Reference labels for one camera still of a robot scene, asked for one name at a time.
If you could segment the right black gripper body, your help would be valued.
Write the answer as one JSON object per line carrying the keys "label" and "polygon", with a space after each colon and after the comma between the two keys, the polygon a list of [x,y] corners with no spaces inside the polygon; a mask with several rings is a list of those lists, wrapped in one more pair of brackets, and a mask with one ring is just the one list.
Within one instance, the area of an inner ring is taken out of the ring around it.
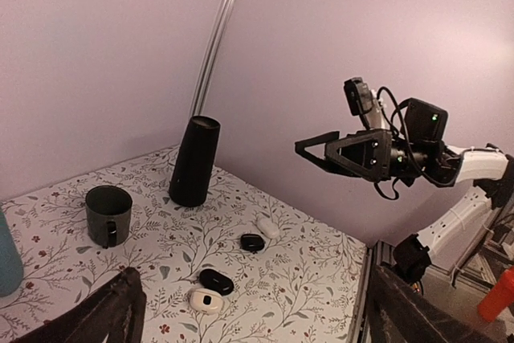
{"label": "right black gripper body", "polygon": [[328,161],[366,181],[385,181],[390,179],[391,149],[391,132],[372,129],[330,141],[324,155]]}

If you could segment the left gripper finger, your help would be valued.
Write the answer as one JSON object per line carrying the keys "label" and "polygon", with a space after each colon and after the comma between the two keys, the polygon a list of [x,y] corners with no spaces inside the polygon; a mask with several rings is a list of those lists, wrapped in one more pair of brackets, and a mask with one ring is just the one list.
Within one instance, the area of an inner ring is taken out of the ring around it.
{"label": "left gripper finger", "polygon": [[17,342],[140,342],[147,296],[141,274],[127,267],[70,311]]}
{"label": "left gripper finger", "polygon": [[415,294],[388,266],[371,269],[367,316],[373,342],[392,342],[392,326],[404,342],[493,341]]}

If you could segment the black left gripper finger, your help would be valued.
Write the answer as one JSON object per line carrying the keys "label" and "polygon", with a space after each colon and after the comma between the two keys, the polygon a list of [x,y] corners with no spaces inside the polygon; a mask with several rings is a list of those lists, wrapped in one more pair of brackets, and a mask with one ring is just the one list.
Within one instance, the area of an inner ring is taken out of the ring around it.
{"label": "black left gripper finger", "polygon": [[308,149],[318,145],[326,145],[327,143],[338,140],[339,138],[339,131],[331,131],[315,137],[297,141],[294,144],[295,153],[303,158],[317,158],[317,156],[314,153],[308,151]]}
{"label": "black left gripper finger", "polygon": [[333,162],[327,161],[326,159],[318,158],[315,155],[306,152],[305,150],[300,149],[296,153],[329,174],[337,174],[346,177],[357,177],[357,174],[352,173],[350,170],[344,169]]}

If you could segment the white earbud charging case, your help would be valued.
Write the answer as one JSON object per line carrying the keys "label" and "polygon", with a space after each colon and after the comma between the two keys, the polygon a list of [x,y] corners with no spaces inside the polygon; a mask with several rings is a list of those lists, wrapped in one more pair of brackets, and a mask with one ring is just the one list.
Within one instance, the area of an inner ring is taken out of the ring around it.
{"label": "white earbud charging case", "polygon": [[196,312],[214,315],[221,312],[224,305],[222,296],[207,288],[195,288],[190,293],[190,307]]}

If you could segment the black oval earbud case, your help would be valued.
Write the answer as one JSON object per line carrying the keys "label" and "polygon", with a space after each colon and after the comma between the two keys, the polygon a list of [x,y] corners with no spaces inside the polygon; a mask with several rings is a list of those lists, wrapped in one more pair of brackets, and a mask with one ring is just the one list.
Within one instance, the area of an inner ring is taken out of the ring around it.
{"label": "black oval earbud case", "polygon": [[215,291],[222,296],[228,296],[235,290],[232,279],[212,268],[200,271],[198,281],[204,288]]}

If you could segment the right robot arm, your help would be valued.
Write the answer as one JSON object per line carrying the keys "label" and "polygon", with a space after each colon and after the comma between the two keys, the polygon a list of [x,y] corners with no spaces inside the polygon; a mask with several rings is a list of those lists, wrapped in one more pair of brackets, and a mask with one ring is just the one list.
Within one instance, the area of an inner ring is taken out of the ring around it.
{"label": "right robot arm", "polygon": [[513,158],[491,144],[446,145],[448,114],[432,104],[409,98],[393,105],[394,111],[386,114],[376,96],[352,97],[350,110],[363,122],[362,130],[345,137],[332,131],[300,140],[295,151],[325,172],[372,183],[390,201],[397,200],[399,193],[385,194],[380,185],[386,181],[412,186],[424,178],[438,188],[472,183],[455,206],[396,246],[395,273],[414,284],[459,231],[505,207],[513,192]]}

